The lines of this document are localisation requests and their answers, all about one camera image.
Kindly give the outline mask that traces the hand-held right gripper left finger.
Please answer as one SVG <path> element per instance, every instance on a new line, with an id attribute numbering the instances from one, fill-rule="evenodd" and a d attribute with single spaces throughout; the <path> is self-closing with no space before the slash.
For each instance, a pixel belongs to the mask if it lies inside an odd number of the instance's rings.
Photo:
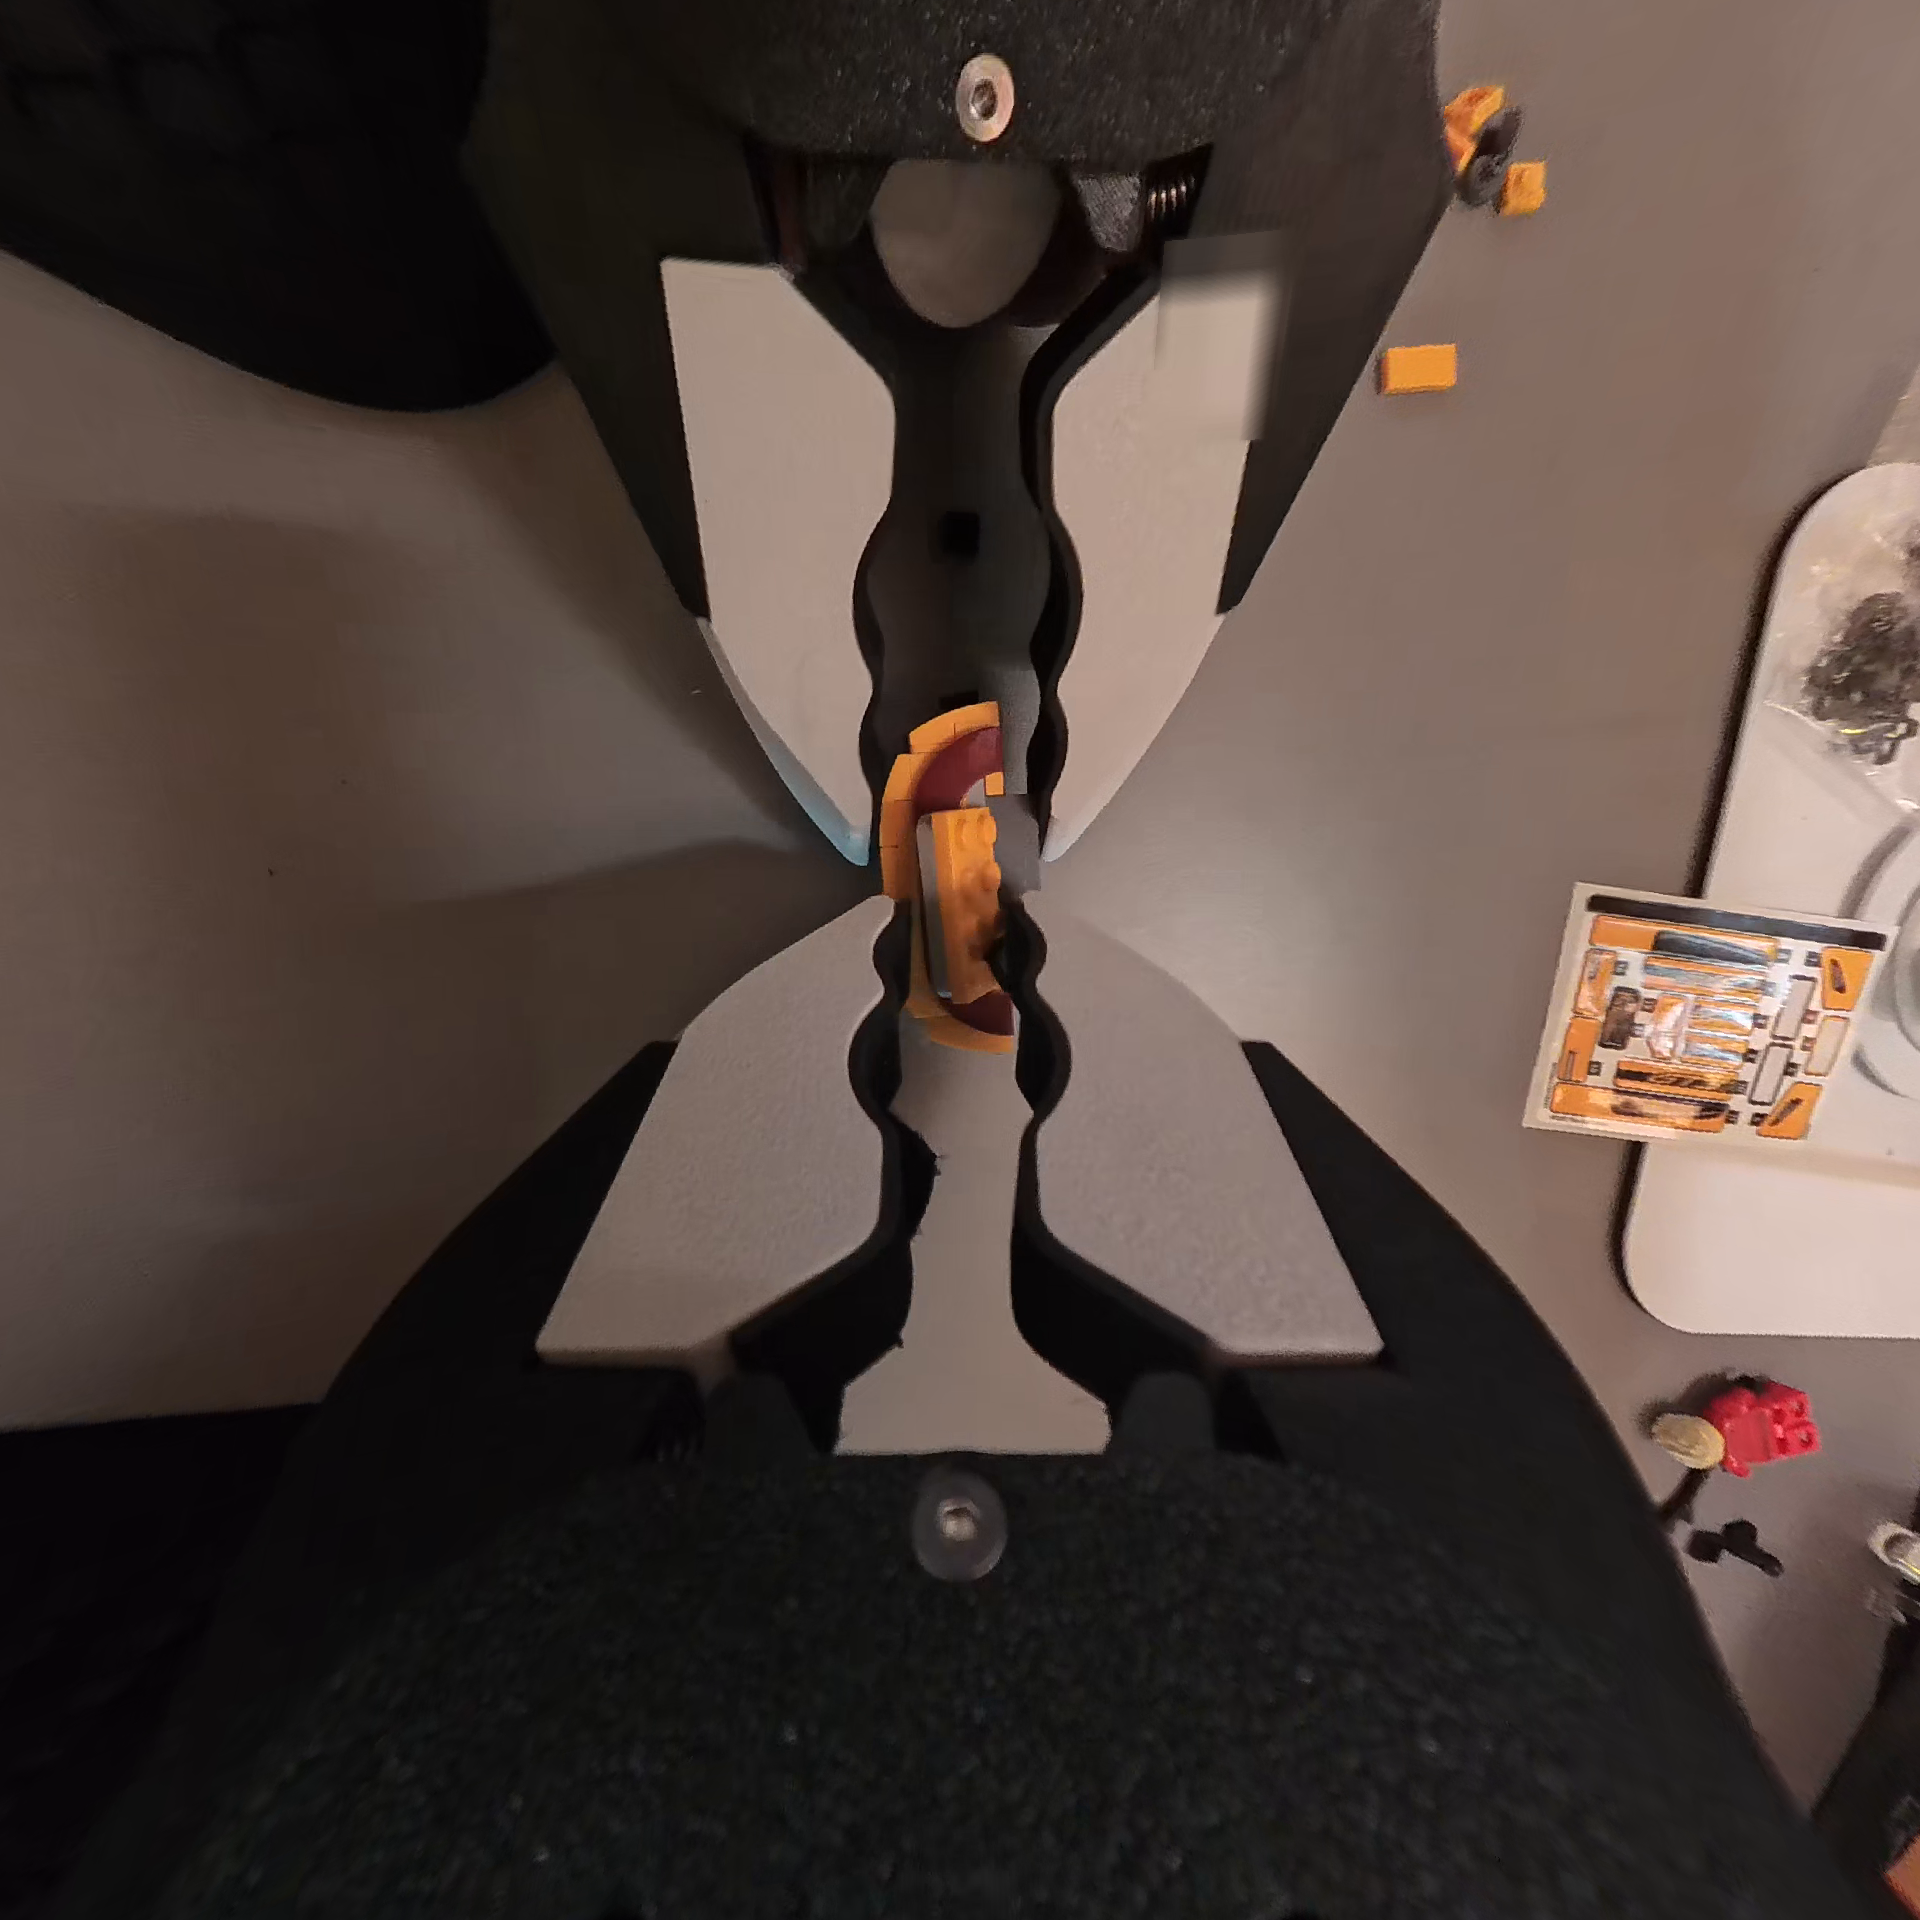
<path id="1" fill-rule="evenodd" d="M 537 1336 L 555 1365 L 718 1368 L 728 1336 L 914 1215 L 895 1112 L 897 902 L 864 900 L 697 1011 Z"/>

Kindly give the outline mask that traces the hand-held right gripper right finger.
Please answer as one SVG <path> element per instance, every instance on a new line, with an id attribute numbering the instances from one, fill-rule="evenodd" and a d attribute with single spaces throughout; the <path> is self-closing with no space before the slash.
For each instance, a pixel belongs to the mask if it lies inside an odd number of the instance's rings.
<path id="1" fill-rule="evenodd" d="M 1077 915 L 1010 919 L 1012 1313 L 1052 1365 L 1345 1365 L 1381 1332 L 1235 1031 Z"/>

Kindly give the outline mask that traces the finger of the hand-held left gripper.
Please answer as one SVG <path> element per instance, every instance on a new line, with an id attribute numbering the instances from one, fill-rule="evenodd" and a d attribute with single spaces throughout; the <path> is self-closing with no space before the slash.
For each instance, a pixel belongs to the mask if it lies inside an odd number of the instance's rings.
<path id="1" fill-rule="evenodd" d="M 1196 678 L 1257 414 L 1257 277 L 1177 277 L 1052 408 L 1052 500 L 1080 611 L 1057 678 L 1064 764 L 1045 859 L 1117 795 Z"/>
<path id="2" fill-rule="evenodd" d="M 868 860 L 854 583 L 895 493 L 895 395 L 779 267 L 658 267 L 708 583 L 702 632 L 828 843 Z"/>

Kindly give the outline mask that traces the orange lego wheel arch assembly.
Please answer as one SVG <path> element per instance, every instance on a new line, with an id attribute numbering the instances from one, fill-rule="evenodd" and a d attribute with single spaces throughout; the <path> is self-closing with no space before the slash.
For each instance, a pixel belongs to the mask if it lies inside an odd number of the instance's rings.
<path id="1" fill-rule="evenodd" d="M 1010 789 L 997 700 L 909 732 L 880 795 L 880 885 L 913 906 L 909 1016 L 932 1045 L 1012 1054 L 1020 1011 L 999 983 L 1005 900 L 1035 891 L 1041 832 Z"/>

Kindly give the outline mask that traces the red lego piece tan disc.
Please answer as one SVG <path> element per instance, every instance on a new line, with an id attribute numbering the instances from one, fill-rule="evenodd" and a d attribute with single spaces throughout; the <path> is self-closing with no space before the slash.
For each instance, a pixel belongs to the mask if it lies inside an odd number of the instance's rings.
<path id="1" fill-rule="evenodd" d="M 1694 1476 L 1749 1477 L 1821 1452 L 1812 1396 L 1783 1381 L 1723 1381 L 1702 1402 L 1651 1420 L 1651 1443 Z"/>

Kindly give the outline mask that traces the orange sticker sheet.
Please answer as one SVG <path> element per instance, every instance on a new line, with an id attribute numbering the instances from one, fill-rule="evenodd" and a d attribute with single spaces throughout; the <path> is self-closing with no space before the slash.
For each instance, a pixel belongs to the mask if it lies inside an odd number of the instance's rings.
<path id="1" fill-rule="evenodd" d="M 1525 1126 L 1812 1151 L 1896 924 L 1576 882 Z"/>

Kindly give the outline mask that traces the white plastic tray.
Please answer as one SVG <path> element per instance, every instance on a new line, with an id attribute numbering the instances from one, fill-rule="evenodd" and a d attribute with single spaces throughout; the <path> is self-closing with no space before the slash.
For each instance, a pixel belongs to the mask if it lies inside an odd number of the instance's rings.
<path id="1" fill-rule="evenodd" d="M 1848 608 L 1898 580 L 1908 531 L 1917 463 L 1843 475 L 1788 534 L 1702 866 L 1708 900 L 1848 919 L 1871 846 L 1917 810 L 1917 739 L 1871 775 L 1793 711 L 1801 672 Z M 1679 1332 L 1917 1337 L 1917 1104 L 1853 1058 L 1804 1154 L 1647 1146 L 1625 1282 Z"/>

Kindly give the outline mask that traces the clear bag of black pieces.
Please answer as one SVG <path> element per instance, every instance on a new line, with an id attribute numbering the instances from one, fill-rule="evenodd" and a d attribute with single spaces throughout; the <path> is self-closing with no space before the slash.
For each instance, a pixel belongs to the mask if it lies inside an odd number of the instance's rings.
<path id="1" fill-rule="evenodd" d="M 1871 775 L 1917 739 L 1917 531 L 1896 557 L 1898 580 L 1848 608 L 1793 688 L 1793 711 Z"/>

